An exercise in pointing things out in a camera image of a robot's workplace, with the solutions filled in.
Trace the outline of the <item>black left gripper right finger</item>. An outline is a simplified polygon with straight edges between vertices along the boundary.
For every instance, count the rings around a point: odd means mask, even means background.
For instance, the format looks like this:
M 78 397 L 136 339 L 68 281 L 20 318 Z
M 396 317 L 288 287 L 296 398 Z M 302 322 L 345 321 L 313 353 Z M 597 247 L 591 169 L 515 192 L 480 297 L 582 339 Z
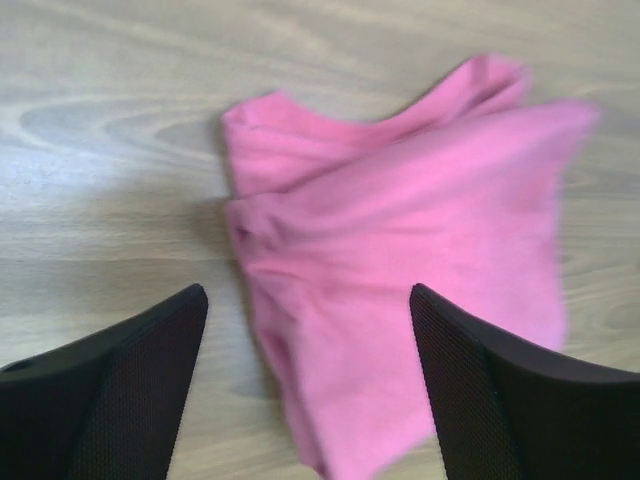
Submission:
M 421 284 L 410 310 L 447 478 L 638 478 L 638 373 L 537 346 Z

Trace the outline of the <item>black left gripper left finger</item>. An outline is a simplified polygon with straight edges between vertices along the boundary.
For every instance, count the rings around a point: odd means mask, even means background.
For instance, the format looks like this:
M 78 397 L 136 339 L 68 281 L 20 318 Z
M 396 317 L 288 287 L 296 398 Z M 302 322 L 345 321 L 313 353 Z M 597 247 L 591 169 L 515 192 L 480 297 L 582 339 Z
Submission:
M 4 479 L 164 479 L 208 311 L 193 284 L 1 370 Z

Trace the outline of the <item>pink t-shirt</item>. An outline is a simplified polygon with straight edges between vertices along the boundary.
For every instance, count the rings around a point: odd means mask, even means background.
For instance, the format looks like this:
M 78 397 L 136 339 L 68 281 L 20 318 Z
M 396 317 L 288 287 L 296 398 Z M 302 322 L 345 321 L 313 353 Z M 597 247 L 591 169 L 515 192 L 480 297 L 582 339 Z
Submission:
M 559 190 L 597 111 L 526 105 L 528 87 L 523 66 L 482 55 L 378 123 L 281 93 L 224 114 L 226 215 L 253 325 L 300 459 L 323 477 L 369 479 L 434 430 L 415 284 L 562 346 Z

